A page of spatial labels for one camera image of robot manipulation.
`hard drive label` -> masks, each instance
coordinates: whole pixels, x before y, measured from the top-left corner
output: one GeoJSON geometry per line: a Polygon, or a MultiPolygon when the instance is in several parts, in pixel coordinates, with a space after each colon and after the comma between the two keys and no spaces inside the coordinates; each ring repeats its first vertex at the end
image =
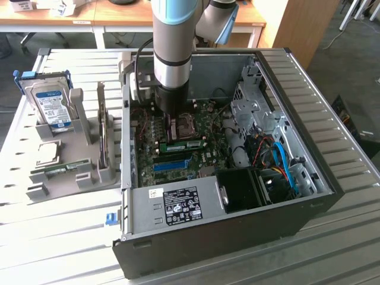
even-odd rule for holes
{"type": "Polygon", "coordinates": [[[163,199],[169,226],[203,218],[197,187],[164,192],[163,199]]]}
{"type": "Polygon", "coordinates": [[[60,91],[40,92],[36,94],[37,101],[46,118],[53,128],[63,128],[71,124],[67,107],[62,104],[64,97],[60,91]]]}

